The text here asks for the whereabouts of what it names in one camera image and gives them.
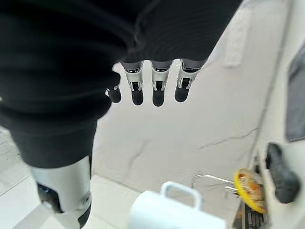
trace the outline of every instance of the robotic finger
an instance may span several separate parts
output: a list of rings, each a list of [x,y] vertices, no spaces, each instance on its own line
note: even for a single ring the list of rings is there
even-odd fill
[[[108,93],[109,98],[111,99],[111,102],[113,102],[115,104],[117,104],[122,99],[119,86],[107,88],[107,93]]]
[[[175,99],[178,102],[184,102],[187,99],[189,89],[195,80],[199,70],[206,61],[192,61],[188,59],[181,60],[181,66],[178,74]]]
[[[141,105],[143,103],[142,63],[142,61],[135,63],[121,62],[125,69],[127,81],[132,91],[132,101],[135,105]]]
[[[164,91],[167,83],[168,73],[173,61],[152,62],[152,102],[155,106],[161,106],[164,102]]]

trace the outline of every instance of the white mug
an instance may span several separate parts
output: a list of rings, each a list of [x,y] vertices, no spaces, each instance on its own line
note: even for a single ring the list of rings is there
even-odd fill
[[[194,197],[194,207],[167,196],[175,188]],[[128,229],[225,229],[225,221],[201,211],[201,194],[192,188],[166,182],[161,193],[145,191],[134,202]]]

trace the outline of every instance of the mug handle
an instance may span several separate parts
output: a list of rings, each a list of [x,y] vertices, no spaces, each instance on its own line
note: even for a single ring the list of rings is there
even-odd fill
[[[178,189],[186,194],[193,196],[194,209],[201,210],[202,196],[201,196],[200,192],[198,192],[197,190],[192,189],[190,187],[187,187],[185,185],[168,181],[161,186],[161,191],[160,191],[161,197],[168,198],[167,193],[168,193],[168,190],[171,188]]]

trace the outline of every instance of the black sleeve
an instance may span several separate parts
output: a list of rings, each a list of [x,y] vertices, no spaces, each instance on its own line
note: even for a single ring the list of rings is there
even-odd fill
[[[97,120],[111,106],[105,89],[120,80],[112,66],[133,45],[135,18],[81,2],[0,6],[0,125],[34,167],[62,167],[92,153]]]

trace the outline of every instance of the yellow lid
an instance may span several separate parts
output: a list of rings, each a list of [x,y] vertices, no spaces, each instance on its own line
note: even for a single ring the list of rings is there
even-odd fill
[[[259,175],[249,169],[238,169],[234,176],[234,184],[243,201],[259,213],[265,213],[264,196]]]

